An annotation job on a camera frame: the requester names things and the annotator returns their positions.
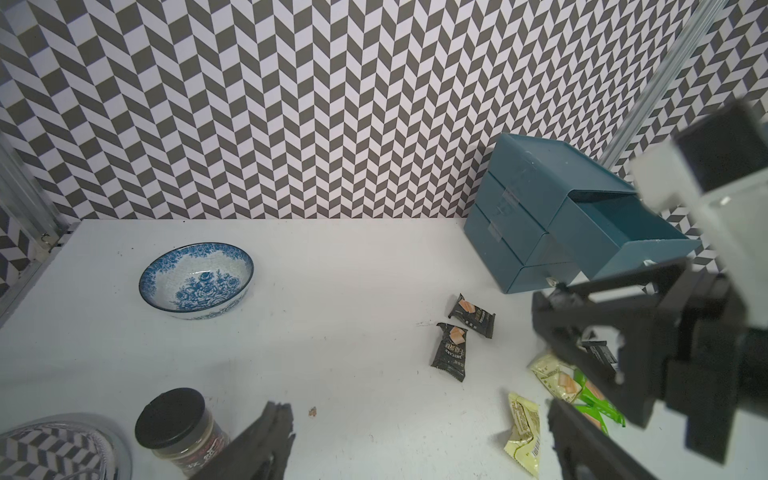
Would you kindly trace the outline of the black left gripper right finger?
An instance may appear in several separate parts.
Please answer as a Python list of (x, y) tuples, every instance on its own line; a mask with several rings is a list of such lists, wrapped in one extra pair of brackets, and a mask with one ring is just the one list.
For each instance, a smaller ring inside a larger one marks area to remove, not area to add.
[(547, 418), (563, 479), (655, 479), (573, 405), (554, 399)]

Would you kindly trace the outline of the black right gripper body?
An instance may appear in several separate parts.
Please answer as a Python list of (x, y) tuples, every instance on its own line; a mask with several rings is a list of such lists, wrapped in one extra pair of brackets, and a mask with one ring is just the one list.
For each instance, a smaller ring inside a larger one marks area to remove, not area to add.
[(685, 447), (726, 462), (736, 412), (767, 416), (767, 330), (724, 274), (685, 270), (663, 301), (677, 316), (662, 400), (687, 418)]

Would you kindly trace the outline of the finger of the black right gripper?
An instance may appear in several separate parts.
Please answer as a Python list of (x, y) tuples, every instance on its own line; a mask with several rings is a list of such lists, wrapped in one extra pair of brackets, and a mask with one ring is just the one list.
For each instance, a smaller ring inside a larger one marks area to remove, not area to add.
[[(628, 422), (645, 428), (658, 393), (653, 375), (661, 365), (652, 346), (655, 306), (652, 297), (641, 295), (556, 309), (544, 294), (535, 293), (532, 326), (555, 355), (582, 370)], [(577, 345), (577, 332), (587, 327), (617, 330), (617, 368), (602, 364)]]
[(645, 287), (652, 285), (654, 290), (649, 296), (663, 299), (673, 288), (678, 279), (688, 270), (690, 261), (686, 258), (665, 261), (662, 263), (642, 266), (638, 269), (621, 274), (591, 280), (571, 286), (557, 284), (555, 289), (545, 295), (539, 292), (540, 300), (579, 298), (587, 300), (591, 294), (605, 293), (629, 287)]

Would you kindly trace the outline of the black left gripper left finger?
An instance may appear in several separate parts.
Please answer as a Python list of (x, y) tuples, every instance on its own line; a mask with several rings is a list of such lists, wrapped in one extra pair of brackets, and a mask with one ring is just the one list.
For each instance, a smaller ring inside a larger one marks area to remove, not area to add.
[(261, 416), (192, 479), (283, 479), (296, 437), (293, 420), (290, 404), (268, 402)]

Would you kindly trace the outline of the black cookie packet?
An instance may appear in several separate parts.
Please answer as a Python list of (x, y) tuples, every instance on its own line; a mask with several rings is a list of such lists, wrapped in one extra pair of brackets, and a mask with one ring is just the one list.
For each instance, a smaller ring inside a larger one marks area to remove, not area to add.
[(583, 368), (585, 373), (598, 373), (603, 377), (608, 377), (614, 376), (618, 372), (618, 360), (605, 340), (581, 340), (578, 346), (590, 357), (588, 366)]
[(445, 371), (459, 382), (466, 377), (467, 329), (439, 322), (441, 338), (431, 366)]
[(460, 320), (488, 339), (493, 338), (496, 315), (469, 302), (462, 294), (458, 296), (448, 317)]

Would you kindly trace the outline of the teal three-drawer cabinet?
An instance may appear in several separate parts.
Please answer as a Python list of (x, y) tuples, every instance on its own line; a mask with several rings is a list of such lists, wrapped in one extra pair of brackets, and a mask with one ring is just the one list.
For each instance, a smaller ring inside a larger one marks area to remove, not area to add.
[(685, 258), (700, 246), (557, 140), (501, 135), (464, 232), (505, 294)]

